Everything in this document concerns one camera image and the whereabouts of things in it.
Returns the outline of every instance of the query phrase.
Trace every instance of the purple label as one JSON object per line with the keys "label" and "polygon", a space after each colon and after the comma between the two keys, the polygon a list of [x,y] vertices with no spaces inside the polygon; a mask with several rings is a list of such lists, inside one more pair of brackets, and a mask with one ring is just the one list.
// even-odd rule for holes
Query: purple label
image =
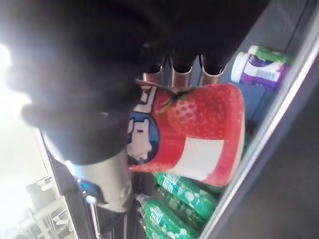
{"label": "purple label", "polygon": [[263,61],[251,54],[244,67],[240,83],[260,84],[275,90],[287,71],[288,66],[283,62]]}

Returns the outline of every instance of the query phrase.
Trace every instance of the strawberry cup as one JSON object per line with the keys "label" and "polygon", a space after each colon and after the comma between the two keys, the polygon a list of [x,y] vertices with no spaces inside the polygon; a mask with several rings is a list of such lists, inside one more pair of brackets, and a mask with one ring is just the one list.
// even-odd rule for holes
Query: strawberry cup
{"label": "strawberry cup", "polygon": [[208,85],[173,93],[141,85],[129,124],[130,169],[169,172],[225,186],[238,167],[244,104],[237,87]]}

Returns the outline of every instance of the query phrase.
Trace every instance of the strawberry graphic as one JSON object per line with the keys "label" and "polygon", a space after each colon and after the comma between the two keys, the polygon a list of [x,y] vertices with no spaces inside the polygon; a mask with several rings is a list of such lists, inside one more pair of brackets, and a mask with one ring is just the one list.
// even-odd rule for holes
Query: strawberry graphic
{"label": "strawberry graphic", "polygon": [[217,94],[221,92],[209,87],[173,93],[159,114],[166,115],[171,127],[187,137],[224,139],[226,110]]}

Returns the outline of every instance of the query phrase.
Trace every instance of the bottle cap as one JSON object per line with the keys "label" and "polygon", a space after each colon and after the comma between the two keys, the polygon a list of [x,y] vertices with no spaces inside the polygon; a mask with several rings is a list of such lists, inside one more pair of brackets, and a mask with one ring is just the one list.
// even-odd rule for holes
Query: bottle cap
{"label": "bottle cap", "polygon": [[138,207],[137,210],[141,214],[142,218],[145,218],[146,215],[145,215],[145,212],[144,212],[143,208],[142,207]]}
{"label": "bottle cap", "polygon": [[236,83],[240,82],[240,78],[241,78],[241,75],[243,74],[248,58],[249,58],[249,54],[244,52],[239,52],[238,55],[236,56],[236,59],[233,64],[233,68],[231,70],[231,76],[230,76],[230,79],[233,82],[236,82]]}
{"label": "bottle cap", "polygon": [[140,203],[140,205],[142,207],[144,207],[144,205],[146,204],[146,202],[148,201],[148,199],[150,199],[149,196],[144,195],[143,193],[141,194],[136,194],[135,195],[136,200],[138,200],[138,202]]}
{"label": "bottle cap", "polygon": [[248,49],[249,54],[256,55],[256,52],[258,51],[259,46],[251,45]]}

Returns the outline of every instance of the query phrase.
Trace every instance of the green soda bottle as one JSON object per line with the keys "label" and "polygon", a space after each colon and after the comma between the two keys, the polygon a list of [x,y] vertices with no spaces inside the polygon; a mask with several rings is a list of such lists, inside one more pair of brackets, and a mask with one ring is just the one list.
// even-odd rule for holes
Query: green soda bottle
{"label": "green soda bottle", "polygon": [[136,195],[136,200],[139,201],[145,211],[145,220],[147,222],[150,221],[156,227],[159,227],[170,238],[198,238],[198,233],[192,227],[183,222],[159,200],[150,198],[144,194]]}
{"label": "green soda bottle", "polygon": [[160,194],[164,197],[168,206],[182,218],[187,224],[191,225],[198,231],[201,231],[206,224],[206,220],[196,214],[195,210],[175,197],[173,194],[166,191],[164,188],[158,189]]}
{"label": "green soda bottle", "polygon": [[218,200],[214,196],[200,189],[200,187],[185,177],[168,173],[155,173],[154,176],[160,186],[191,208],[194,208],[202,218],[210,219],[218,204]]}
{"label": "green soda bottle", "polygon": [[141,224],[142,228],[145,231],[146,236],[149,239],[170,239],[169,236],[164,234],[159,229],[153,227],[152,224],[146,224],[142,218],[139,219],[139,223]]}

